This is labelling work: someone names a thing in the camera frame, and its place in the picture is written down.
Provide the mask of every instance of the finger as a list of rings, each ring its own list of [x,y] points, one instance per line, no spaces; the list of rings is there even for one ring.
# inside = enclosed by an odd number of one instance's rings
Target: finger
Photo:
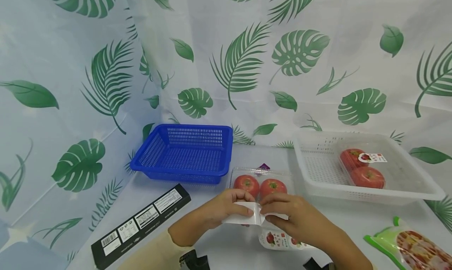
[[[254,198],[254,196],[252,196],[252,194],[250,194],[246,190],[232,189],[231,195],[232,195],[233,202],[239,201],[239,199],[244,199],[245,201],[250,201],[250,202],[256,202],[256,199]]]
[[[265,216],[265,220],[282,229],[288,234],[293,234],[293,225],[288,221],[274,215]]]
[[[293,198],[292,195],[288,195],[287,193],[271,193],[265,198],[263,198],[260,202],[261,205],[269,204],[275,201],[280,202],[290,202]]]
[[[246,217],[251,217],[254,212],[249,209],[248,207],[244,207],[243,205],[238,205],[238,204],[231,204],[229,205],[229,215],[232,214],[239,214],[241,216],[246,216]]]
[[[287,202],[272,202],[266,205],[262,205],[261,214],[278,213],[291,216],[291,205]]]

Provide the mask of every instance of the sleeve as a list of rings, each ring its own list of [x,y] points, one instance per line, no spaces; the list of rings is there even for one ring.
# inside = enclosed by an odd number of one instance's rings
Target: sleeve
[[[175,244],[166,229],[128,257],[118,270],[179,270],[179,258],[191,250]]]

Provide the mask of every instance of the blue plastic basket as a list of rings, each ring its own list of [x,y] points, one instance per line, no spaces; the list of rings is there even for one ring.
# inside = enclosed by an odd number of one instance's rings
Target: blue plastic basket
[[[218,184],[229,172],[232,128],[162,124],[151,132],[130,167],[151,179]]]

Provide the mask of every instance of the black object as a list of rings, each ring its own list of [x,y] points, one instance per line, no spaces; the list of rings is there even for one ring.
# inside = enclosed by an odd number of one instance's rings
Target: black object
[[[311,257],[308,262],[303,264],[306,270],[328,270],[330,269],[330,264],[325,265],[323,268],[318,265],[318,263]]]
[[[97,268],[105,270],[190,201],[188,192],[178,184],[93,243],[91,250]]]
[[[207,255],[197,257],[196,250],[191,250],[184,254],[179,259],[179,263],[185,263],[189,270],[210,270]]]

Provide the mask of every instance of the plastic bag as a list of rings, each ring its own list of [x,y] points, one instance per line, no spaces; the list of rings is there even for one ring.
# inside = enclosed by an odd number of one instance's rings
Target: plastic bag
[[[452,270],[452,256],[399,217],[394,217],[394,226],[364,239],[389,256],[401,270]]]

